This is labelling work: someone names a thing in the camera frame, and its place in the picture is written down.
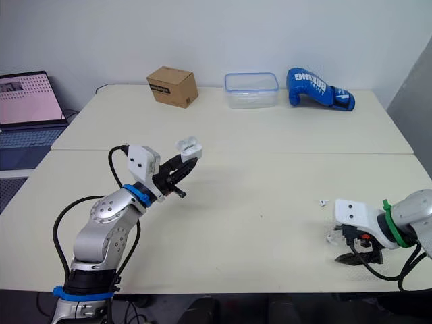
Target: blue boxing glove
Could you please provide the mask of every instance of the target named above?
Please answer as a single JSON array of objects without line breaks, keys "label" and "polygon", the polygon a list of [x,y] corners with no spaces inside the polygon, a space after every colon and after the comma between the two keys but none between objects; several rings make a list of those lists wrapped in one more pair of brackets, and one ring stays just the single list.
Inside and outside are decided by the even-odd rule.
[{"label": "blue boxing glove", "polygon": [[354,96],[347,90],[328,86],[318,76],[301,67],[288,71],[286,88],[293,106],[300,103],[300,94],[308,95],[324,106],[343,111],[353,110],[356,103]]}]

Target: green ring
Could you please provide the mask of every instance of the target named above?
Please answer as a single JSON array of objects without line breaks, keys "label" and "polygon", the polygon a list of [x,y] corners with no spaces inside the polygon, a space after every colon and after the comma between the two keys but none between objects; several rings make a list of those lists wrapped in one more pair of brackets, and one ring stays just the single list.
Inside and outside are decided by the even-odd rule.
[{"label": "green ring", "polygon": [[392,212],[390,211],[392,206],[387,202],[387,200],[383,202],[384,202],[384,210],[385,210],[385,221],[387,222],[387,225],[389,226],[390,232],[393,234],[396,243],[398,243],[398,245],[401,246],[402,248],[411,247],[412,245],[407,244],[404,241],[404,239],[401,237],[399,230],[392,219]]}]

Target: clear food container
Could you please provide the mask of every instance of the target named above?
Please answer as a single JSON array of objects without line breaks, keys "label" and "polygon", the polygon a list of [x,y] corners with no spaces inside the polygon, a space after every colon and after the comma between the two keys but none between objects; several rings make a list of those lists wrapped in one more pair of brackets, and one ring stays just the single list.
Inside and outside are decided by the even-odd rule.
[{"label": "clear food container", "polygon": [[231,108],[276,106],[278,92],[276,76],[270,72],[225,75],[225,93]]}]

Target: brown box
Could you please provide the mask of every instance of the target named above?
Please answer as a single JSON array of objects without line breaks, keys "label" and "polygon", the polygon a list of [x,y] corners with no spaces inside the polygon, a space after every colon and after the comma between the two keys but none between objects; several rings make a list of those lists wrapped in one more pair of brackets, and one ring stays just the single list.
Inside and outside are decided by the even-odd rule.
[{"label": "brown box", "polygon": [[163,66],[147,76],[148,85],[156,101],[187,108],[198,96],[192,72]]}]

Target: laptop screen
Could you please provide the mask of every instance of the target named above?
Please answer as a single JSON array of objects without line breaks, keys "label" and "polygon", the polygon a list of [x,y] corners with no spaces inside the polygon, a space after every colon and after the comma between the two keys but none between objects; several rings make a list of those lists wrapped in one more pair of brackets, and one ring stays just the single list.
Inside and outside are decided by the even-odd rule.
[{"label": "laptop screen", "polygon": [[0,125],[63,119],[45,72],[0,76]]}]

